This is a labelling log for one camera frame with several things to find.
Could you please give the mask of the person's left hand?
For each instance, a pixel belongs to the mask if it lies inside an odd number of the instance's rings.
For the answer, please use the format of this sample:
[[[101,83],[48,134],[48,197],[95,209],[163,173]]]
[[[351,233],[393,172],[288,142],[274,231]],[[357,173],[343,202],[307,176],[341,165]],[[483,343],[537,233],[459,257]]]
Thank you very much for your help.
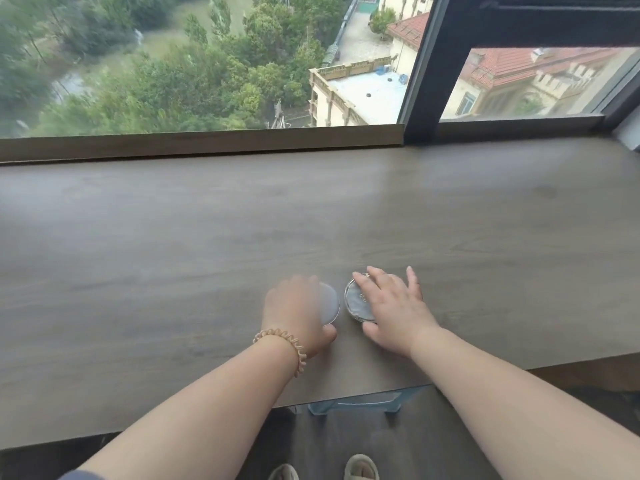
[[[316,276],[295,275],[268,291],[262,313],[261,331],[279,331],[309,360],[312,332],[321,323],[321,294]]]

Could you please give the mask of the person's right hand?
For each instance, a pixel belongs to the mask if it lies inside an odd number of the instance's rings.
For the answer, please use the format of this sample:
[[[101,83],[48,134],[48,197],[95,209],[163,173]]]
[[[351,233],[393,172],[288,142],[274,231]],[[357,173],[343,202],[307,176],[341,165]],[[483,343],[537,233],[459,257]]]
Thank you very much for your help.
[[[376,323],[388,336],[390,352],[412,357],[412,350],[423,342],[423,337],[441,330],[439,323],[428,309],[427,304],[413,298],[406,280],[396,276],[396,295],[380,293],[366,272],[354,272],[353,278],[371,305]]]

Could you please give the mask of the grey round compact case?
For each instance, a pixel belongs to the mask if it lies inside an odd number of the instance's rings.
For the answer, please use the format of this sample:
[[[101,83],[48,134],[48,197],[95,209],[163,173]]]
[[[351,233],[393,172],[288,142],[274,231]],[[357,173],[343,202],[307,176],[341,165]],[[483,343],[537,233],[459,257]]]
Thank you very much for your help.
[[[347,313],[358,322],[376,323],[371,305],[354,279],[348,282],[344,291],[344,303]]]

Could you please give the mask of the translucent round lid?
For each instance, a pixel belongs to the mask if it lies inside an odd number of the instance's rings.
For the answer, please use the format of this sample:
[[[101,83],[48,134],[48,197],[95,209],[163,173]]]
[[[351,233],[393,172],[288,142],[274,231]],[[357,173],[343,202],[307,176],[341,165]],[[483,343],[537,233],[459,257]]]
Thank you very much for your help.
[[[319,283],[321,294],[321,323],[322,326],[332,324],[340,315],[340,297],[329,284]]]

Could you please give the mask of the person's right forearm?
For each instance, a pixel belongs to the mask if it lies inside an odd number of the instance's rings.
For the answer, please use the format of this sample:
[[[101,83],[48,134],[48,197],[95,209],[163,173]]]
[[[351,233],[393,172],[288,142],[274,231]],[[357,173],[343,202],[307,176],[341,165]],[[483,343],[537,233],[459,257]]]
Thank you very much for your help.
[[[441,328],[411,354],[503,480],[640,480],[640,436],[564,391]]]

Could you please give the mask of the person's left forearm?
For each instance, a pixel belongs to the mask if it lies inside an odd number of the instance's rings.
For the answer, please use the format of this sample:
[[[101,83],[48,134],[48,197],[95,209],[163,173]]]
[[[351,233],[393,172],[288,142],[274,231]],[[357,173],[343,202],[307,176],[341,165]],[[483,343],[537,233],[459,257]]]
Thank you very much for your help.
[[[234,480],[301,359],[290,342],[265,336],[149,411],[78,469],[106,480]]]

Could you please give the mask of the light blue plastic stool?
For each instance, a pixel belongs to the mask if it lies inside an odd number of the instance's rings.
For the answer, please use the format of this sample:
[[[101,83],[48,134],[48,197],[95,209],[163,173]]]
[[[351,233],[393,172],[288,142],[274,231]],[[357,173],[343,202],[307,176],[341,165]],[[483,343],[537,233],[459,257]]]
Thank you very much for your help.
[[[343,397],[315,403],[297,404],[295,406],[288,406],[287,409],[295,414],[302,414],[307,411],[316,417],[326,416],[334,410],[353,409],[375,409],[387,414],[395,414],[400,411],[402,405],[411,399],[412,396],[423,391],[425,388],[426,386],[418,386],[388,392]]]

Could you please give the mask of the beige flat roof building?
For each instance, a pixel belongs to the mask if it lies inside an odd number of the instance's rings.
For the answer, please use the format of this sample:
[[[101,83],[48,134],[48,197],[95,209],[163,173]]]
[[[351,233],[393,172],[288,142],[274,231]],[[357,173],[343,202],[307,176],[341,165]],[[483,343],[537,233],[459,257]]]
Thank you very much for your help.
[[[310,126],[396,124],[410,77],[394,62],[388,56],[310,69]]]

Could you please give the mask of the wooden window sill ledge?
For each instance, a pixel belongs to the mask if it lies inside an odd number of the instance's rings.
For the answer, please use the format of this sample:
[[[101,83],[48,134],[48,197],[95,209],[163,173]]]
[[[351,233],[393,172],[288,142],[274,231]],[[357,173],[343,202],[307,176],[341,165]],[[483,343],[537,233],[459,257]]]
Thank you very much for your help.
[[[402,146],[404,125],[0,138],[0,164]]]

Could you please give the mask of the red tiled roof building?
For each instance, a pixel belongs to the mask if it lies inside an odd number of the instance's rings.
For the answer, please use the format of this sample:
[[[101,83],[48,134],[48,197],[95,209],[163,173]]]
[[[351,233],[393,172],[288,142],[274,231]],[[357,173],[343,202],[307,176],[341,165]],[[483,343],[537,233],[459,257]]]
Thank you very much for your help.
[[[440,119],[590,112],[640,59],[640,47],[473,48]]]

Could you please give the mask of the green trees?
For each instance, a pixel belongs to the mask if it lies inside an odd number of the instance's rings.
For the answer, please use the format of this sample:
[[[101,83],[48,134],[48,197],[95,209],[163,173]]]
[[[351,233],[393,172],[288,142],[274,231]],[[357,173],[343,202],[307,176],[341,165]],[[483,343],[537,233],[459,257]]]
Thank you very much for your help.
[[[0,0],[0,138],[310,127],[352,0]]]

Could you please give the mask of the dark window frame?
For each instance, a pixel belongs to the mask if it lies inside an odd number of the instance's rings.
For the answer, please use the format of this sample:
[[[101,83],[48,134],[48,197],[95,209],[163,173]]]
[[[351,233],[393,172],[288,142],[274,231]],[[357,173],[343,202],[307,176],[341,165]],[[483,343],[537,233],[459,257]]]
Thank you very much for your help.
[[[474,48],[640,47],[640,0],[435,0],[398,123],[404,144],[530,139],[610,130],[631,107],[604,114],[441,121]]]

